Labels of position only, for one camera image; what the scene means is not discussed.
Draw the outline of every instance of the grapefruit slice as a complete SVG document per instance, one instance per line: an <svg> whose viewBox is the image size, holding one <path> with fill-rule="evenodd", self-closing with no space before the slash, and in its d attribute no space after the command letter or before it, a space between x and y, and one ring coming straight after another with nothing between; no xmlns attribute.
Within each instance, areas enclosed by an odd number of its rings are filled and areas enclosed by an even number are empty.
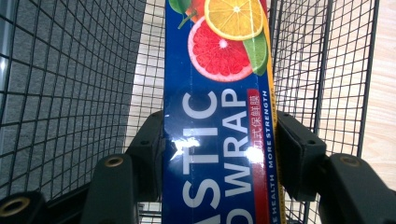
<svg viewBox="0 0 396 224"><path fill-rule="evenodd" d="M197 71L219 82L232 82L252 73L242 41L224 39L207 25L205 17L194 24L189 35L189 54Z"/></svg>

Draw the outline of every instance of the wooden floor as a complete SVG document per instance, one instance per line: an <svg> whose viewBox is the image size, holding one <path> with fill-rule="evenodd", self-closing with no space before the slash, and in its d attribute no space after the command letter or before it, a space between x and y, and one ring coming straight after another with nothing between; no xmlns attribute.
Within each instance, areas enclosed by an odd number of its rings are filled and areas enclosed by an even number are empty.
<svg viewBox="0 0 396 224"><path fill-rule="evenodd" d="M396 2L381 0L362 157L396 190Z"/></svg>

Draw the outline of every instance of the yellow edge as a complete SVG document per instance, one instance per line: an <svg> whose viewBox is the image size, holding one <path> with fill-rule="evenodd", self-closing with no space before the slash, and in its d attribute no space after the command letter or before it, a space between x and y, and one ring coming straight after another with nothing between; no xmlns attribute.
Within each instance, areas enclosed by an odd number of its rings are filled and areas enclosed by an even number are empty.
<svg viewBox="0 0 396 224"><path fill-rule="evenodd" d="M270 95L271 95L271 108L272 108L272 119L273 119L273 128L274 128L274 133L276 133L276 126L277 126L277 115L276 115L276 96L275 96L275 87L274 87L274 71L272 67L272 55L271 55L271 40L270 40L270 29L268 25L268 20L267 17L264 16L263 19L263 30L264 30L264 35L265 39L267 40L267 45L268 45L268 64L267 64L267 76L268 76L268 84L269 89L270 89ZM278 180L277 180L277 185L278 185L278 192L279 192L279 204L280 204L280 210L281 210L281 220L280 223L286 224L286 218L285 218L285 197L283 195L283 188L280 185L279 178L281 177L280 169L279 169L279 162L278 162L279 155L276 150L276 171L278 173Z"/></svg>

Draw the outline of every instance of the red label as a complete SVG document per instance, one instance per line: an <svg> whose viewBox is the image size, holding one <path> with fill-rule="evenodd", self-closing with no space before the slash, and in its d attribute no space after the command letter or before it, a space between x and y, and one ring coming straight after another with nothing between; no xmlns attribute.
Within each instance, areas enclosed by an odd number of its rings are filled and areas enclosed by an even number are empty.
<svg viewBox="0 0 396 224"><path fill-rule="evenodd" d="M256 223L269 223L267 186L265 184L264 136L262 131L262 103L258 90L247 90L250 149L253 167L253 190Z"/></svg>

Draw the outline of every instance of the metal grid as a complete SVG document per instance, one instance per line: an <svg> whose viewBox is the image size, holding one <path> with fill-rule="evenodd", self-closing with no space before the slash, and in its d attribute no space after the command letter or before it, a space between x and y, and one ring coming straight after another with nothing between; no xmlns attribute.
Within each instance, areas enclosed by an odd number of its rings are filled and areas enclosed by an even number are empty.
<svg viewBox="0 0 396 224"><path fill-rule="evenodd" d="M0 197L89 182L163 107L164 0L0 0ZM361 154L378 1L273 1L278 109ZM288 199L290 223L319 222ZM161 223L141 203L141 223Z"/></svg>
<svg viewBox="0 0 396 224"><path fill-rule="evenodd" d="M361 155L378 4L375 0L272 4L278 109L317 133L329 155ZM315 203L288 199L288 218L319 223L318 199Z"/></svg>
<svg viewBox="0 0 396 224"><path fill-rule="evenodd" d="M50 200L123 151L146 3L1 6L0 196L40 190Z"/></svg>

